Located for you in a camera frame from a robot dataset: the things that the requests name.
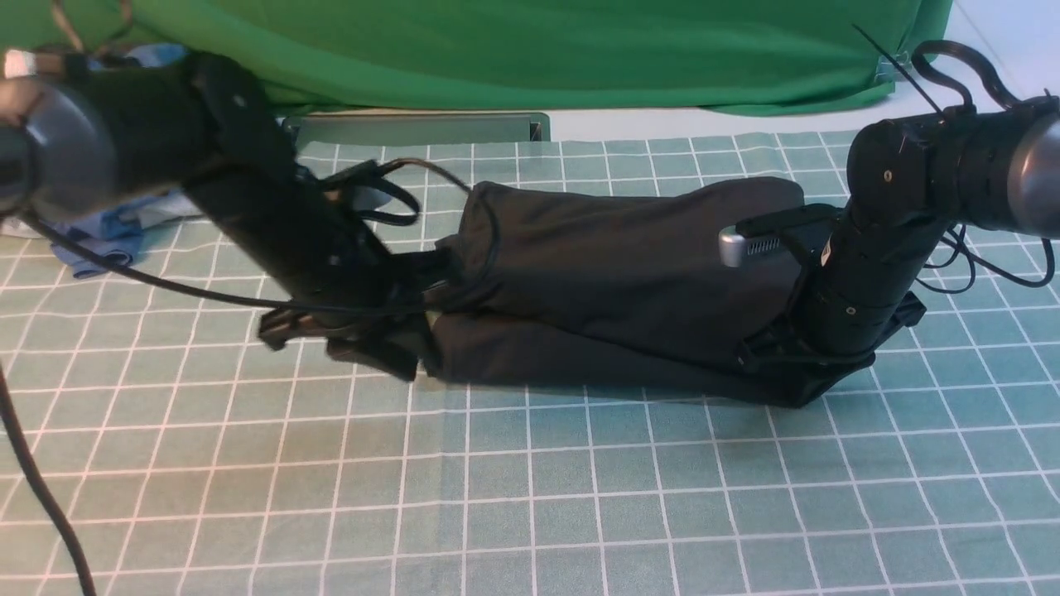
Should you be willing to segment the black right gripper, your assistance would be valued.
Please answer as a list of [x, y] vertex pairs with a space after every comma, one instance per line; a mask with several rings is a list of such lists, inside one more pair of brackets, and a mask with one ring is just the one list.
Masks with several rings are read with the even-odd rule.
[[747, 373], [766, 373], [837, 356], [832, 385], [868, 368], [882, 344], [924, 316], [911, 288], [943, 234], [944, 220], [935, 216], [886, 225], [848, 204], [797, 291], [790, 320], [772, 320], [739, 341], [735, 361]]

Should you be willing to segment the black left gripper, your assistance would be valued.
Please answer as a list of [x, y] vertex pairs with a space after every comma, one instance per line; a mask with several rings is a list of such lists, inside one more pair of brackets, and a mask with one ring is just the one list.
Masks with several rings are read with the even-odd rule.
[[[402, 166], [378, 163], [386, 180]], [[354, 212], [326, 199], [319, 181], [295, 161], [229, 161], [183, 182], [190, 201], [289, 295], [288, 308], [260, 317], [258, 340], [279, 351], [297, 339], [328, 339], [329, 358], [402, 382], [413, 382], [421, 367], [439, 369], [431, 325], [413, 314], [424, 312], [425, 291], [455, 280], [455, 256], [445, 248], [390, 252], [375, 235], [371, 222], [419, 220], [419, 200], [401, 186], [381, 209]], [[356, 339], [330, 337], [329, 328], [376, 320], [385, 321]]]

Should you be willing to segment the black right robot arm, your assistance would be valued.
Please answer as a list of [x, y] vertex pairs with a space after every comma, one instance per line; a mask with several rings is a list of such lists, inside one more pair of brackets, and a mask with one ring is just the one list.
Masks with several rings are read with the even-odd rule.
[[970, 267], [960, 227], [1035, 236], [1045, 271], [1019, 286], [1047, 286], [1057, 269], [1058, 99], [1037, 97], [999, 113], [951, 107], [887, 118], [859, 132], [847, 160], [843, 208], [808, 204], [742, 220], [735, 235], [790, 252], [800, 268], [781, 313], [743, 339], [737, 363], [784, 382], [802, 404], [868, 368], [925, 306], [913, 284], [939, 244]]

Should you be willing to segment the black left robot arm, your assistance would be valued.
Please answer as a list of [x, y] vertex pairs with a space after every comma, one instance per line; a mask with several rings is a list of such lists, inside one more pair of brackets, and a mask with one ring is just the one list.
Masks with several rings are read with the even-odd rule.
[[238, 63], [194, 52], [2, 83], [3, 216], [68, 223], [174, 186], [289, 295], [263, 344], [321, 337], [330, 358], [405, 382], [441, 365], [422, 297], [439, 275], [420, 267], [435, 255], [393, 255], [330, 199]]

